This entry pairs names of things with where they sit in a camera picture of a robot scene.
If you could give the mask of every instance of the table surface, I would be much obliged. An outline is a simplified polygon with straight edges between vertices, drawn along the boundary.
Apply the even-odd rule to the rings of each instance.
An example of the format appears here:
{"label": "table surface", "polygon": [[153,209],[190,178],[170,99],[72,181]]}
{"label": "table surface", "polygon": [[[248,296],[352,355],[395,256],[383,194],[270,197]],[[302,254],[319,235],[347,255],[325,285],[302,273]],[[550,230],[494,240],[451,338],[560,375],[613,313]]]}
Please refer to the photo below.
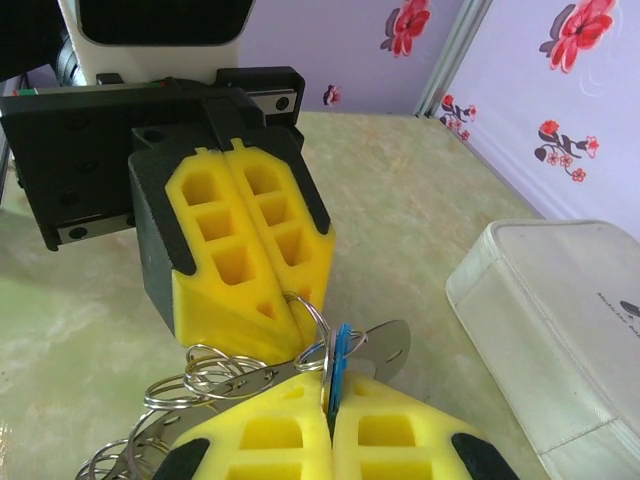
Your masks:
{"label": "table surface", "polygon": [[[435,120],[303,114],[303,154],[337,245],[324,314],[403,318],[395,388],[483,430],[523,479],[547,478],[444,285],[487,224],[533,214]],[[184,349],[146,296],[135,231],[46,250],[9,172],[0,209],[0,479],[73,478],[126,436]]]}

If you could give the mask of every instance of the wallpaper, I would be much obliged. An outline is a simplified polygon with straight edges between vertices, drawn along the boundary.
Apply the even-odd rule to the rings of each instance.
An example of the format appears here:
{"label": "wallpaper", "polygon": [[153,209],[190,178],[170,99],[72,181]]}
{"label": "wallpaper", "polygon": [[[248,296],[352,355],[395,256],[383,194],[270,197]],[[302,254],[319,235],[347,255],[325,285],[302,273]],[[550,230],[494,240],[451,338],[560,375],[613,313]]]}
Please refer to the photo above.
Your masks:
{"label": "wallpaper", "polygon": [[463,0],[258,0],[239,66],[290,65],[302,108],[414,113]]}
{"label": "wallpaper", "polygon": [[494,0],[437,116],[543,216],[640,238],[640,3]]}

